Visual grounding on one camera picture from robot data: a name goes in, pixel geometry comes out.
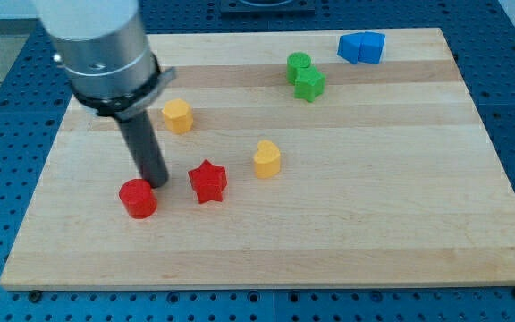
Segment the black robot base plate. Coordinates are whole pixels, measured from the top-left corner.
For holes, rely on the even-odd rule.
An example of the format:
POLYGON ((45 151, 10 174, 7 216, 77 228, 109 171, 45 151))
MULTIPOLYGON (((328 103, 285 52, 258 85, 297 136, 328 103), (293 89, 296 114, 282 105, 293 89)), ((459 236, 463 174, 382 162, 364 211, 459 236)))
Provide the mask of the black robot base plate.
POLYGON ((313 13, 316 0, 219 0, 221 14, 313 13))

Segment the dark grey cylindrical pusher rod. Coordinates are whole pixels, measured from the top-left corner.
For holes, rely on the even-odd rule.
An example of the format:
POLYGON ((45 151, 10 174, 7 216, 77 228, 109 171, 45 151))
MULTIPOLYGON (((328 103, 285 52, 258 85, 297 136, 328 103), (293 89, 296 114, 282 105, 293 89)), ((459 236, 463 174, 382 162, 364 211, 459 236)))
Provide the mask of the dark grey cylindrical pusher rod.
POLYGON ((142 111, 117 123, 141 178, 152 188, 165 185, 169 173, 148 113, 142 111))

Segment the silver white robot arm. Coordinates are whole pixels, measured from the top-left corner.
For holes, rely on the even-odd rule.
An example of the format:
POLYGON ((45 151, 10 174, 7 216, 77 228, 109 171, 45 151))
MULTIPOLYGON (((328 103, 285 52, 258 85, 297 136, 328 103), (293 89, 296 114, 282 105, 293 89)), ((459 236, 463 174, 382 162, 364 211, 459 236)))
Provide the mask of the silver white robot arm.
POLYGON ((176 77, 151 50, 137 0, 33 0, 72 94, 92 114, 116 120, 142 179, 169 174, 148 107, 176 77))

